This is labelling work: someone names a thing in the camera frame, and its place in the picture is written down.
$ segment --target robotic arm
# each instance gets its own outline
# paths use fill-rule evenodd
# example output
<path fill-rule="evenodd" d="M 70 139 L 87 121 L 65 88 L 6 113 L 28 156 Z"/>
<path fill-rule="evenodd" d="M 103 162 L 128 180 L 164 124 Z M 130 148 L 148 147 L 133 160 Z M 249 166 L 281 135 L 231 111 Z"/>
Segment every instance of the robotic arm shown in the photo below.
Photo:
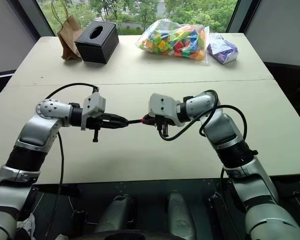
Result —
<path fill-rule="evenodd" d="M 185 97 L 183 102 L 153 94 L 145 124 L 157 126 L 160 136 L 169 141 L 173 138 L 166 138 L 168 125 L 181 127 L 185 122 L 196 120 L 200 114 L 211 110 L 216 101 L 213 90 Z M 252 240 L 300 240 L 300 227 L 278 205 L 277 190 L 258 160 L 258 152 L 250 150 L 232 118 L 223 113 L 222 108 L 216 109 L 206 123 L 208 117 L 207 113 L 200 118 L 206 124 L 203 131 L 232 181 L 232 197 L 246 212 L 246 233 Z"/>
<path fill-rule="evenodd" d="M 204 123 L 204 134 L 232 180 L 232 196 L 246 211 L 246 233 L 252 240 L 300 240 L 300 227 L 277 204 L 276 188 L 256 157 L 257 152 L 249 149 L 234 121 L 221 108 L 209 116 L 216 100 L 214 91 L 186 97 L 183 102 L 153 94 L 144 123 L 157 126 L 165 139 L 168 125 L 182 127 L 207 112 L 199 120 Z M 65 104 L 49 98 L 37 104 L 34 116 L 23 127 L 8 161 L 0 169 L 0 240 L 14 238 L 18 216 L 29 200 L 32 185 L 61 127 L 94 130 L 93 142 L 97 142 L 101 128 L 124 128 L 140 122 L 104 113 L 105 104 L 106 100 L 96 91 L 84 100 L 83 108 L 77 103 Z"/>

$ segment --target clear plastic bag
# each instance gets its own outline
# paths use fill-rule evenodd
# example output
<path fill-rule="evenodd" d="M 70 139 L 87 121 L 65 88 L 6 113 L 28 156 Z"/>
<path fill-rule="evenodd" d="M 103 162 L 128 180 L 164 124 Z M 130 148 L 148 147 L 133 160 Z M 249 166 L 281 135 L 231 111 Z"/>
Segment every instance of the clear plastic bag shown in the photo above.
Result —
<path fill-rule="evenodd" d="M 135 45 L 147 52 L 191 58 L 208 63 L 209 27 L 159 19 L 149 26 Z"/>

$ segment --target wall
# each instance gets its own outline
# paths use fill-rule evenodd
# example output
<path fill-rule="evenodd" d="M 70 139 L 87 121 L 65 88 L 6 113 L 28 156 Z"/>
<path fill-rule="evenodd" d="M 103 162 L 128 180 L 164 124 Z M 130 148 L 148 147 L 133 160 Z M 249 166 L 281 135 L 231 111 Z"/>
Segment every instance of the wall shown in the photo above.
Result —
<path fill-rule="evenodd" d="M 300 66 L 300 0 L 261 0 L 245 35 L 264 62 Z"/>
<path fill-rule="evenodd" d="M 35 43 L 7 0 L 0 0 L 0 72 L 17 69 Z"/>

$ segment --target brown paper bag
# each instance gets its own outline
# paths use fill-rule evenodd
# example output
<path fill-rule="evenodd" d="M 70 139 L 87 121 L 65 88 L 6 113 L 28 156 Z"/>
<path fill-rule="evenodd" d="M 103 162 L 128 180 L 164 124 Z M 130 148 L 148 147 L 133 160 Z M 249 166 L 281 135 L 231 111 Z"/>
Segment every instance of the brown paper bag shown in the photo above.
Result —
<path fill-rule="evenodd" d="M 54 17 L 57 21 L 61 24 L 61 29 L 57 33 L 61 45 L 63 47 L 63 55 L 62 58 L 68 60 L 70 58 L 74 59 L 82 59 L 80 53 L 77 49 L 75 44 L 75 40 L 77 40 L 80 35 L 82 34 L 83 30 L 81 29 L 80 25 L 78 24 L 76 18 L 74 16 L 69 16 L 66 4 L 63 0 L 59 0 L 64 8 L 66 20 L 64 23 L 60 20 L 56 10 L 55 10 L 55 1 L 51 1 L 51 10 Z"/>

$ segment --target black tissue box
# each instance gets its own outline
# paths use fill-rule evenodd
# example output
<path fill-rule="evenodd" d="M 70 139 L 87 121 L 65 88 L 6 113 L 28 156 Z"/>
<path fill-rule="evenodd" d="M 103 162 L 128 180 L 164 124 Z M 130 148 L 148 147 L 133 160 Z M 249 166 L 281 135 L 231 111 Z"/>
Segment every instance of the black tissue box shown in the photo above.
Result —
<path fill-rule="evenodd" d="M 116 25 L 92 21 L 75 45 L 83 61 L 106 64 L 119 43 Z"/>

